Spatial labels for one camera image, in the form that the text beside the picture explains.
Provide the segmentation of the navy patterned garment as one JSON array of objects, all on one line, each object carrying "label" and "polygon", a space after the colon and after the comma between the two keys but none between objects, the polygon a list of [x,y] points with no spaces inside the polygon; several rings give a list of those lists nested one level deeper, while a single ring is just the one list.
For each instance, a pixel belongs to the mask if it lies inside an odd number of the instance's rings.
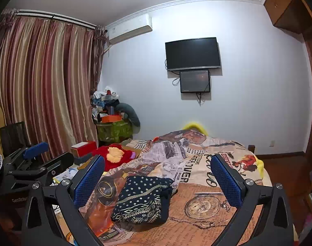
[{"label": "navy patterned garment", "polygon": [[122,188],[111,214],[113,222],[163,224],[176,194],[170,178],[131,175]]}]

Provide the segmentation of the red white box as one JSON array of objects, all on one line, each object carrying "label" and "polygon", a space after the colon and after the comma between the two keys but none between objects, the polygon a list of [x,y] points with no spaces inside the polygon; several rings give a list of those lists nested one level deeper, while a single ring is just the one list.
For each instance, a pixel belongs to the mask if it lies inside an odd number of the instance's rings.
[{"label": "red white box", "polygon": [[91,153],[95,149],[97,149],[96,142],[87,141],[87,142],[80,142],[71,146],[70,152],[73,154],[74,157],[81,158]]}]

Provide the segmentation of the red plush toy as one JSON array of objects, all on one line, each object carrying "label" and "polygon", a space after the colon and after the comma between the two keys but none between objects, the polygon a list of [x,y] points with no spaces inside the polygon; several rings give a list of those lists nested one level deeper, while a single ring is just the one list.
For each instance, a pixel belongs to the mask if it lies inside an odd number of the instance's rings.
[{"label": "red plush toy", "polygon": [[137,157],[136,152],[124,149],[120,144],[113,143],[110,146],[101,146],[93,150],[92,155],[100,155],[105,160],[105,171],[117,168]]}]

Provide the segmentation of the green storage box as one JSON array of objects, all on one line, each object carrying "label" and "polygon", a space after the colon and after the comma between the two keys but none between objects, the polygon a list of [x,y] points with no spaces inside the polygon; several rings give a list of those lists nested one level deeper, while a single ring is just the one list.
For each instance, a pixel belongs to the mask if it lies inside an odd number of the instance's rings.
[{"label": "green storage box", "polygon": [[133,137],[133,128],[130,121],[121,120],[112,123],[97,124],[98,139],[101,142],[120,143]]}]

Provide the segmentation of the pile of clutter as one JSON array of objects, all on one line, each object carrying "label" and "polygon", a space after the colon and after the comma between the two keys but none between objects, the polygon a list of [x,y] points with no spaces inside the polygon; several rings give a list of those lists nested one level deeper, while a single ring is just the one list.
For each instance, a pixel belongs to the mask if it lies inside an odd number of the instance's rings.
[{"label": "pile of clutter", "polygon": [[119,103],[119,95],[111,87],[106,86],[103,91],[95,91],[91,97],[94,123],[101,123],[103,117],[115,115],[115,108]]}]

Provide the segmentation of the striped red gold curtain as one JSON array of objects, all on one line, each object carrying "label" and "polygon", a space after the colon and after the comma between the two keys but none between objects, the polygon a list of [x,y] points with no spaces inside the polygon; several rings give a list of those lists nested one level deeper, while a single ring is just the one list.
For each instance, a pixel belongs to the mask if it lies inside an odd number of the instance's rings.
[{"label": "striped red gold curtain", "polygon": [[98,140],[91,98],[105,52],[105,29],[53,18],[0,15],[0,106],[7,124],[23,122],[45,161]]}]

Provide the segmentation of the orange box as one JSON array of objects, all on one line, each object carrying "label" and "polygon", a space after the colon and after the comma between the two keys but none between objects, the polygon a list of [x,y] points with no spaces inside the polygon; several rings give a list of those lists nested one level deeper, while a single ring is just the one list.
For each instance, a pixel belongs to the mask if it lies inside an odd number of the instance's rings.
[{"label": "orange box", "polygon": [[101,118],[102,123],[114,123],[114,122],[121,121],[121,120],[122,120],[122,116],[118,114],[107,115]]}]

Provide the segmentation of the printed newspaper bedspread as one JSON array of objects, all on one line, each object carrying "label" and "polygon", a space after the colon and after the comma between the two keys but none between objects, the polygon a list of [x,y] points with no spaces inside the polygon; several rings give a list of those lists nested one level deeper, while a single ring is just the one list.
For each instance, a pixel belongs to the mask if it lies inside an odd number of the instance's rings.
[{"label": "printed newspaper bedspread", "polygon": [[[79,208],[102,245],[213,245],[236,212],[211,171],[219,154],[243,179],[273,187],[263,162],[242,144],[205,136],[194,130],[174,131],[155,140],[132,140],[124,149],[137,157],[104,172],[86,204]],[[131,175],[170,178],[176,194],[163,224],[113,222],[111,214]],[[237,245],[251,237],[262,205]]]}]

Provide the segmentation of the grey neck pillow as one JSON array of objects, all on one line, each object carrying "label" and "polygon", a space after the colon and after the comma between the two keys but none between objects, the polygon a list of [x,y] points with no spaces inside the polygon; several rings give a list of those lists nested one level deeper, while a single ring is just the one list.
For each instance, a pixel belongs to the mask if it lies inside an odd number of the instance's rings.
[{"label": "grey neck pillow", "polygon": [[126,103],[119,103],[115,107],[115,110],[119,113],[124,114],[123,115],[124,119],[128,119],[133,126],[133,133],[138,134],[140,131],[141,123],[133,107]]}]

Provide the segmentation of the yellow pillow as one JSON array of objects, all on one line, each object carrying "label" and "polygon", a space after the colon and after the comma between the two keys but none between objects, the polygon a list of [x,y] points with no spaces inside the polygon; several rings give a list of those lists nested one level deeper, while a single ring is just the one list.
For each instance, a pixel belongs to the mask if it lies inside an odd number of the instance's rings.
[{"label": "yellow pillow", "polygon": [[206,129],[200,123],[197,123],[197,122],[189,122],[183,127],[183,129],[198,131],[205,136],[208,135],[208,132],[206,131]]}]

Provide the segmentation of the white air conditioner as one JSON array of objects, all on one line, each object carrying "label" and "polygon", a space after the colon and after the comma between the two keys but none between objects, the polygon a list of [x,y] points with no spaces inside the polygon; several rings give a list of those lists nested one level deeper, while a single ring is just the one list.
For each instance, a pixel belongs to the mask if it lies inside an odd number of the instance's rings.
[{"label": "white air conditioner", "polygon": [[126,21],[110,24],[108,30],[108,44],[115,45],[128,39],[149,33],[153,30],[152,18],[149,14],[131,18]]}]

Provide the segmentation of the small black wall monitor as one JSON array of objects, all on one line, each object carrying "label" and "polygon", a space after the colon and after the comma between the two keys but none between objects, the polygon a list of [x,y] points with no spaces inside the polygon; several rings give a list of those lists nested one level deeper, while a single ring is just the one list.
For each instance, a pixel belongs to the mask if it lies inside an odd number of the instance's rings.
[{"label": "small black wall monitor", "polygon": [[181,93],[209,93],[211,78],[208,70],[180,71]]}]

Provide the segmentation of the large black wall television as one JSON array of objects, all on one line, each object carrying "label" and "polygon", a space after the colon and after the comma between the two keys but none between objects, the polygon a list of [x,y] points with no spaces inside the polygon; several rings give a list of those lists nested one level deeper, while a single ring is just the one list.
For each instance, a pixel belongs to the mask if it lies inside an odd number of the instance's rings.
[{"label": "large black wall television", "polygon": [[165,54],[168,71],[221,68],[215,37],[165,42]]}]

